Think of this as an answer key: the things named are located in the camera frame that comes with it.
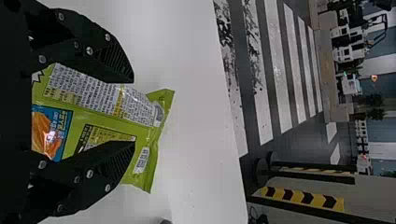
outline white table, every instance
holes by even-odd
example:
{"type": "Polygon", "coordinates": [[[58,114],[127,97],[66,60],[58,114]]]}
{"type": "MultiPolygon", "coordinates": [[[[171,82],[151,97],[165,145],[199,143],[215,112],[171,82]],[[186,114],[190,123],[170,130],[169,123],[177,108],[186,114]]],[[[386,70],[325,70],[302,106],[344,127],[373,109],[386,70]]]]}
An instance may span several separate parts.
{"type": "Polygon", "coordinates": [[[76,10],[115,35],[136,89],[176,91],[151,194],[120,186],[87,211],[43,223],[247,223],[212,1],[42,2],[76,10]]]}

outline green snack bag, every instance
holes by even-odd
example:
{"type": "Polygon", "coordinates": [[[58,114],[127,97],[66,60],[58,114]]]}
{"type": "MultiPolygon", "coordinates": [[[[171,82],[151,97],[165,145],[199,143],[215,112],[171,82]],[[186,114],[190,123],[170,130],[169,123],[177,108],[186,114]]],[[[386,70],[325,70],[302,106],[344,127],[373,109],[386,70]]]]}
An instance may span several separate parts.
{"type": "Polygon", "coordinates": [[[121,183],[150,192],[174,91],[147,95],[59,63],[33,74],[32,150],[61,161],[108,141],[136,141],[121,183]]]}

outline screw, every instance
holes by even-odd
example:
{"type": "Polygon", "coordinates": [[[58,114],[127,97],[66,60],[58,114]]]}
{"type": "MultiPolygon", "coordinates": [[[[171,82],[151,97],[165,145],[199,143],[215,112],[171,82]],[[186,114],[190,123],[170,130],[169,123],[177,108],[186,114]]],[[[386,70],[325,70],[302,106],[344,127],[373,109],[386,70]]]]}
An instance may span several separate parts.
{"type": "Polygon", "coordinates": [[[93,170],[87,172],[87,178],[91,179],[93,177],[93,170]]]}
{"type": "Polygon", "coordinates": [[[58,19],[59,19],[60,21],[64,21],[64,14],[62,14],[61,12],[58,13],[58,19]]]}
{"type": "Polygon", "coordinates": [[[79,183],[79,176],[76,176],[76,177],[75,177],[74,182],[75,182],[75,184],[78,184],[78,183],[79,183]]]}
{"type": "Polygon", "coordinates": [[[91,47],[87,47],[87,54],[93,55],[93,49],[91,47]]]}
{"type": "Polygon", "coordinates": [[[110,41],[110,34],[105,34],[106,41],[110,41]]]}
{"type": "Polygon", "coordinates": [[[109,192],[111,190],[110,184],[107,184],[105,187],[105,192],[109,192]]]}
{"type": "Polygon", "coordinates": [[[56,209],[56,211],[58,212],[58,213],[60,213],[60,212],[62,212],[64,210],[64,206],[62,205],[62,204],[59,204],[58,205],[58,208],[56,209]]]}
{"type": "Polygon", "coordinates": [[[42,170],[42,169],[46,168],[46,166],[47,166],[46,161],[40,161],[40,163],[38,164],[38,169],[42,170]]]}
{"type": "Polygon", "coordinates": [[[46,63],[47,62],[47,58],[44,55],[38,55],[38,61],[40,63],[46,63]]]}

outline barcode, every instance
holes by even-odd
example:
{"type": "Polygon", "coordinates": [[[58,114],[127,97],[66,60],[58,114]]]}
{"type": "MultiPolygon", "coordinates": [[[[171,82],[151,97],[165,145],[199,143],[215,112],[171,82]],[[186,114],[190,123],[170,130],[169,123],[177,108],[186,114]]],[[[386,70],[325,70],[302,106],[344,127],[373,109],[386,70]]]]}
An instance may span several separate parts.
{"type": "Polygon", "coordinates": [[[139,160],[137,161],[137,164],[134,167],[134,173],[142,174],[143,172],[145,172],[148,160],[149,160],[149,148],[143,147],[142,151],[140,152],[139,160]]]}
{"type": "Polygon", "coordinates": [[[159,122],[163,121],[163,109],[160,105],[155,105],[155,108],[157,110],[157,118],[155,118],[155,120],[159,122]]]}

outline warning stripe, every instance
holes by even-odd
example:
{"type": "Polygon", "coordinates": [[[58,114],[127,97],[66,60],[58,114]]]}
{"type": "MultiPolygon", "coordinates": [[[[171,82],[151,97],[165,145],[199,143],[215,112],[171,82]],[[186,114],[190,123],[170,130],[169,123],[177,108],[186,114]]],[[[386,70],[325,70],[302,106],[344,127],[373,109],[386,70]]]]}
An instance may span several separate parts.
{"type": "Polygon", "coordinates": [[[320,209],[344,212],[344,199],[333,196],[313,194],[292,189],[276,189],[264,187],[261,196],[285,203],[297,203],[299,205],[311,206],[320,209]]]}
{"type": "Polygon", "coordinates": [[[355,174],[354,172],[345,172],[345,171],[337,171],[337,170],[311,169],[311,168],[304,168],[304,167],[283,166],[282,171],[286,171],[286,170],[323,173],[323,174],[334,174],[334,175],[354,175],[355,174]]]}

